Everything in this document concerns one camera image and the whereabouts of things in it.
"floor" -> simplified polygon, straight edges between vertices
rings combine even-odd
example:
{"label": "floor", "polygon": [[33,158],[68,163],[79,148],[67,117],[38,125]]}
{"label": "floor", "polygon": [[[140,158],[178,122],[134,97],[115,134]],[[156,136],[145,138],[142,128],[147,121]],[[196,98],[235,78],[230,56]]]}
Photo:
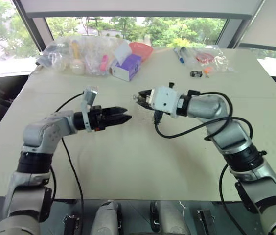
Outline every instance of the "floor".
{"label": "floor", "polygon": [[[0,197],[0,220],[2,219],[2,206],[4,198]],[[93,219],[98,207],[104,200],[85,200],[85,219],[84,232],[88,235],[90,233]],[[151,233],[149,213],[150,201],[136,201],[136,200],[120,200],[123,213],[123,229],[124,234],[136,233]],[[182,212],[183,208],[179,201],[173,202],[175,206]],[[195,222],[198,223],[196,215],[197,209],[209,209],[214,216],[214,225],[218,235],[240,235],[240,232],[235,228],[233,223],[228,219],[222,205],[207,201],[182,201],[185,207],[184,219],[191,231],[192,235],[205,235],[197,233]],[[249,235],[264,235],[258,215],[254,215],[245,210],[242,203],[228,203],[228,207],[233,216],[237,219],[239,224],[244,228]],[[40,224],[42,235],[62,235],[64,232],[63,218],[68,214],[78,215],[80,211],[80,204],[66,204],[63,202],[54,202],[49,219]]]}

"marker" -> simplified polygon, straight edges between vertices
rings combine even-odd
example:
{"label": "marker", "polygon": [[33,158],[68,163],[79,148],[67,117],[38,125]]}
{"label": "marker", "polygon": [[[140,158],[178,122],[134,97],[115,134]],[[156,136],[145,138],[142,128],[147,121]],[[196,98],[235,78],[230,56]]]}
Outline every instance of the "marker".
{"label": "marker", "polygon": [[174,50],[174,52],[177,54],[179,61],[183,64],[183,63],[184,63],[184,59],[183,59],[183,58],[181,57],[181,55],[179,54],[178,49],[175,47],[173,50]]}

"tissue box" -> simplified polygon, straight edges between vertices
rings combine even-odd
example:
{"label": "tissue box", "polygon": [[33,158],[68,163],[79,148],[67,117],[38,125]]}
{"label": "tissue box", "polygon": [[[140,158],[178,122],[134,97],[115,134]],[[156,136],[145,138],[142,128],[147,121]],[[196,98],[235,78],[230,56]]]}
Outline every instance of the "tissue box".
{"label": "tissue box", "polygon": [[124,81],[131,81],[136,75],[141,65],[141,56],[131,54],[122,65],[116,62],[111,65],[110,72],[114,77],[118,77]]}

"blue marker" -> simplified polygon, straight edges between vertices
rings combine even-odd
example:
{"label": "blue marker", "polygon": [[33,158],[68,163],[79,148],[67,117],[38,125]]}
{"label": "blue marker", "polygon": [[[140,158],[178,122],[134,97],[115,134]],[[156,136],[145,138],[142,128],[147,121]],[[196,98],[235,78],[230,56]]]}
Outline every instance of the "blue marker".
{"label": "blue marker", "polygon": [[177,54],[179,61],[183,64],[183,63],[184,63],[184,59],[183,59],[183,58],[181,57],[181,55],[179,54],[178,49],[175,47],[173,50],[174,50],[174,52]]}

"black cable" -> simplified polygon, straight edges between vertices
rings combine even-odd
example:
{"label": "black cable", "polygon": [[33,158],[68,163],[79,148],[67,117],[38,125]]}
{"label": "black cable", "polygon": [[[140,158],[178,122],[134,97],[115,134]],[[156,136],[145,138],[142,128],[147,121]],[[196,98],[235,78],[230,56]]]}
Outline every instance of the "black cable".
{"label": "black cable", "polygon": [[68,150],[68,148],[66,147],[66,144],[65,144],[63,138],[62,138],[62,143],[63,143],[63,146],[64,146],[64,148],[65,148],[65,150],[66,150],[66,153],[68,154],[69,164],[70,164],[71,169],[73,170],[73,173],[74,173],[74,176],[75,176],[77,185],[78,185],[79,193],[80,193],[81,215],[80,215],[80,222],[79,222],[79,234],[82,235],[82,234],[83,234],[83,228],[84,228],[84,223],[83,223],[83,221],[84,221],[84,196],[83,196],[83,191],[82,191],[82,189],[81,189],[81,185],[80,185],[78,176],[77,176],[77,174],[76,174],[75,168],[74,168],[74,166],[73,166],[73,163],[71,162],[69,150]]}
{"label": "black cable", "polygon": [[[59,108],[57,108],[57,110],[55,112],[58,112],[60,111],[65,105],[67,105],[69,102],[71,102],[73,99],[76,99],[77,97],[83,95],[84,93],[79,93],[75,96],[73,96],[72,98],[68,99],[66,102],[64,102]],[[76,179],[76,182],[77,182],[77,185],[78,185],[78,189],[79,189],[79,193],[80,193],[80,201],[81,201],[81,215],[80,215],[80,230],[79,230],[79,234],[82,235],[83,233],[83,228],[84,228],[84,224],[83,224],[83,221],[84,221],[84,196],[83,196],[83,191],[81,189],[81,185],[80,185],[80,182],[79,182],[79,179],[78,179],[78,176],[76,174],[76,170],[73,166],[73,163],[71,161],[71,158],[70,158],[70,154],[69,154],[69,150],[64,142],[64,139],[62,138],[62,143],[63,143],[63,146],[66,150],[66,153],[68,155],[68,159],[69,159],[69,164],[70,164],[70,167],[74,173],[74,176],[75,176],[75,179]],[[54,170],[52,168],[52,166],[50,167],[50,171],[51,171],[51,174],[52,174],[52,177],[53,177],[53,181],[54,181],[54,189],[53,189],[53,195],[52,195],[52,202],[54,201],[54,198],[55,198],[55,194],[56,194],[56,177],[55,177],[55,173],[54,173]]]}
{"label": "black cable", "polygon": [[224,207],[224,210],[226,212],[226,214],[228,215],[228,217],[230,218],[230,220],[234,223],[234,225],[237,227],[237,229],[240,231],[240,233],[242,235],[247,235],[247,233],[242,229],[242,227],[238,224],[238,222],[235,220],[235,218],[232,216],[232,214],[230,213],[230,211],[228,210],[227,206],[226,206],[226,203],[224,201],[224,197],[223,197],[223,190],[222,190],[222,181],[223,181],[223,176],[224,176],[224,173],[227,169],[228,165],[226,164],[221,172],[221,175],[220,175],[220,180],[219,180],[219,191],[220,191],[220,197],[221,197],[221,203]]}
{"label": "black cable", "polygon": [[50,167],[50,171],[51,171],[52,178],[53,178],[53,195],[52,195],[52,203],[53,203],[55,194],[56,194],[56,178],[55,178],[55,173],[54,173],[52,166]]}
{"label": "black cable", "polygon": [[[212,124],[212,123],[215,123],[215,122],[218,122],[218,121],[224,121],[224,120],[227,120],[227,119],[228,119],[228,117],[221,117],[221,118],[218,118],[218,119],[214,119],[214,120],[211,120],[211,121],[207,121],[207,122],[205,122],[205,123],[202,123],[201,125],[198,125],[198,126],[195,126],[195,127],[191,128],[191,129],[189,129],[189,130],[187,130],[187,131],[181,132],[181,133],[179,133],[179,134],[171,135],[171,136],[167,136],[167,135],[162,134],[161,131],[160,131],[159,128],[158,128],[158,124],[156,124],[156,123],[154,124],[154,128],[155,128],[156,132],[157,132],[160,136],[162,136],[163,138],[172,139],[172,138],[176,138],[176,137],[179,137],[179,136],[186,135],[186,134],[188,134],[188,133],[190,133],[190,132],[193,132],[193,131],[195,131],[195,130],[198,130],[198,129],[200,129],[200,128],[202,128],[202,127],[205,127],[205,126],[207,126],[207,125],[209,125],[209,124]],[[252,126],[251,126],[251,124],[250,124],[250,122],[249,122],[248,120],[246,120],[246,119],[244,119],[244,118],[242,118],[242,117],[231,117],[230,119],[239,120],[239,121],[243,121],[244,123],[246,123],[246,124],[248,125],[248,127],[249,127],[249,132],[250,132],[249,135],[250,135],[250,138],[252,138],[252,136],[253,136],[253,128],[252,128]]]}
{"label": "black cable", "polygon": [[221,126],[221,128],[219,128],[216,132],[214,132],[214,133],[212,133],[212,134],[210,134],[210,135],[208,135],[204,138],[204,140],[209,141],[210,138],[212,138],[213,136],[216,136],[218,133],[223,131],[227,127],[227,125],[230,123],[230,119],[231,119],[232,113],[233,113],[233,106],[232,106],[231,100],[224,93],[221,93],[221,92],[204,92],[204,93],[200,93],[200,95],[206,95],[206,94],[216,94],[216,95],[222,96],[227,101],[228,106],[229,106],[229,114],[226,118],[226,121],[225,121],[224,125]]}

